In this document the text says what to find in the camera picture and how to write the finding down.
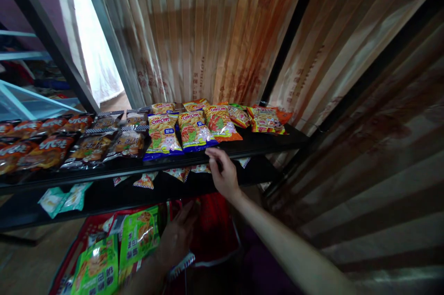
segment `black metal shelf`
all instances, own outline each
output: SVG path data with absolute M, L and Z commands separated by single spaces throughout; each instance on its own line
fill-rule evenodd
M 278 176 L 278 171 L 265 156 L 252 157 L 245 169 L 242 169 L 238 162 L 234 162 L 234 164 L 240 186 L 271 182 Z M 51 219 L 38 204 L 39 199 L 46 191 L 45 188 L 17 193 L 0 208 L 0 232 L 216 192 L 211 174 L 207 173 L 191 172 L 187 181 L 182 183 L 171 175 L 159 172 L 154 180 L 154 190 L 133 186 L 132 184 L 138 179 L 140 179 L 140 175 L 131 176 L 116 187 L 109 178 L 96 181 L 86 191 L 85 205 L 82 211 L 60 213 L 54 219 Z M 70 187 L 62 189 L 68 192 Z
M 222 142 L 219 147 L 227 152 L 230 158 L 241 158 L 264 155 L 298 149 L 308 137 L 290 125 L 285 125 L 288 135 L 270 135 L 253 133 L 251 129 L 238 129 L 242 141 Z M 131 176 L 164 169 L 179 168 L 208 163 L 204 152 L 187 153 L 185 155 L 165 157 L 163 159 L 145 161 L 117 158 L 103 164 L 103 167 L 82 171 L 39 172 L 31 178 L 17 184 L 0 184 L 0 195 L 19 193 L 32 189 L 47 189 L 54 186 L 65 186 L 77 183 L 92 182 L 117 176 Z

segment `green snack bag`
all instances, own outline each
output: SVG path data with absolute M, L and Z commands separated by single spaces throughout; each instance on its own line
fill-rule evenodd
M 92 182 L 73 185 L 65 203 L 62 205 L 60 212 L 68 212 L 71 210 L 82 210 L 85 201 L 85 191 L 91 186 Z
M 120 271 L 149 255 L 159 244 L 157 214 L 159 207 L 129 215 L 123 222 Z
M 71 295 L 112 295 L 118 287 L 117 234 L 82 252 L 77 260 Z
M 47 189 L 38 203 L 48 213 L 51 219 L 60 213 L 60 209 L 65 203 L 68 193 L 64 193 L 59 187 Z

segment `small snack packet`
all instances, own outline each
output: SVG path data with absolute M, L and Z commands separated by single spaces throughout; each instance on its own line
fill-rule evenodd
M 6 135 L 10 137 L 18 137 L 21 139 L 28 139 L 35 135 L 37 130 L 42 126 L 43 121 L 23 121 L 18 124 L 14 129 L 10 130 Z
M 17 170 L 57 167 L 65 159 L 65 155 L 74 143 L 77 135 L 77 133 L 73 132 L 61 132 L 49 136 L 38 147 L 19 160 Z
M 85 201 L 85 191 L 91 186 L 92 182 L 73 185 L 69 190 L 65 202 L 60 208 L 59 213 L 68 212 L 71 210 L 83 210 L 83 203 Z
M 137 263 L 158 246 L 158 212 L 159 207 L 153 206 L 129 215 L 123 222 L 120 270 Z
M 0 149 L 0 175 L 15 171 L 18 161 L 37 148 L 45 138 L 46 136 L 35 136 Z
M 38 203 L 48 213 L 51 219 L 60 212 L 67 198 L 67 193 L 60 190 L 59 187 L 47 189 L 45 194 L 40 198 Z
M 191 171 L 195 173 L 211 173 L 210 164 L 191 166 Z
M 62 126 L 62 128 L 59 130 L 60 132 L 85 132 L 86 129 L 88 129 L 94 118 L 94 114 L 91 113 L 84 113 L 72 116 L 70 119 L 68 119 L 68 122 Z
M 80 254 L 71 295 L 114 294 L 118 288 L 117 246 L 117 235 L 112 235 Z
M 183 103 L 185 109 L 187 111 L 196 111 L 203 109 L 204 107 L 210 105 L 206 98 L 200 98 L 198 100 L 194 100 L 192 102 Z
M 19 119 L 7 120 L 0 122 L 0 136 L 5 135 L 14 129 L 14 126 L 20 123 Z
M 144 161 L 184 154 L 177 140 L 174 127 L 178 116 L 178 113 L 174 112 L 163 115 L 150 115 L 148 117 L 151 144 L 143 158 Z
M 235 159 L 236 161 L 238 161 L 241 165 L 242 168 L 245 169 L 245 167 L 247 166 L 248 162 L 250 162 L 251 158 L 239 158 L 239 159 Z
M 145 137 L 148 126 L 124 126 L 119 132 L 114 144 L 108 149 L 103 162 L 108 162 L 116 157 L 141 158 L 144 155 Z
M 227 108 L 230 119 L 235 125 L 243 129 L 250 126 L 250 117 L 243 110 L 232 104 L 227 105 Z
M 154 179 L 158 172 L 146 172 L 142 175 L 142 178 L 133 183 L 133 186 L 142 187 L 145 189 L 154 189 Z
M 147 114 L 150 111 L 151 111 L 150 107 L 127 110 L 126 111 L 126 125 L 125 126 L 148 125 Z
M 155 103 L 151 106 L 155 115 L 161 115 L 174 112 L 176 102 L 171 103 Z
M 101 112 L 97 114 L 96 122 L 92 129 L 113 129 L 119 127 L 119 122 L 123 117 L 123 110 Z
M 130 177 L 129 176 L 114 177 L 112 179 L 112 182 L 114 183 L 114 186 L 117 186 L 118 184 L 120 184 L 121 182 L 126 180 L 127 178 L 130 178 Z
M 179 115 L 180 134 L 184 153 L 197 152 L 218 144 L 205 125 L 202 110 Z
M 247 112 L 252 119 L 252 132 L 285 134 L 285 128 L 279 121 L 275 109 L 248 107 Z
M 177 178 L 182 183 L 185 183 L 186 179 L 188 178 L 188 174 L 190 172 L 190 167 L 168 169 L 168 170 L 164 170 L 163 172 Z
M 210 105 L 203 110 L 205 122 L 218 142 L 242 140 L 230 120 L 226 105 Z
M 114 141 L 117 129 L 102 132 L 89 129 L 82 134 L 79 141 L 72 147 L 70 154 L 60 169 L 93 169 L 103 162 L 106 151 Z

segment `hand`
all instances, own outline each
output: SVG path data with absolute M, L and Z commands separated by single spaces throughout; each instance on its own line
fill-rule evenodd
M 176 266 L 188 254 L 193 239 L 193 225 L 199 216 L 200 205 L 187 203 L 167 224 L 154 258 L 164 273 Z
M 231 162 L 227 153 L 221 149 L 207 148 L 205 154 L 210 157 L 214 186 L 228 201 L 234 203 L 241 196 L 235 165 Z M 218 163 L 222 165 L 223 170 L 221 172 Z

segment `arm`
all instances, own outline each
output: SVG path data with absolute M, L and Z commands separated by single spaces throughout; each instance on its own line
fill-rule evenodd
M 120 294 L 151 295 L 156 292 L 169 270 L 187 255 L 198 212 L 198 206 L 194 205 L 193 201 L 184 206 L 165 227 L 157 249 Z
M 206 154 L 216 188 L 244 216 L 295 284 L 309 295 L 356 293 L 336 266 L 240 190 L 236 167 L 224 151 L 208 148 Z

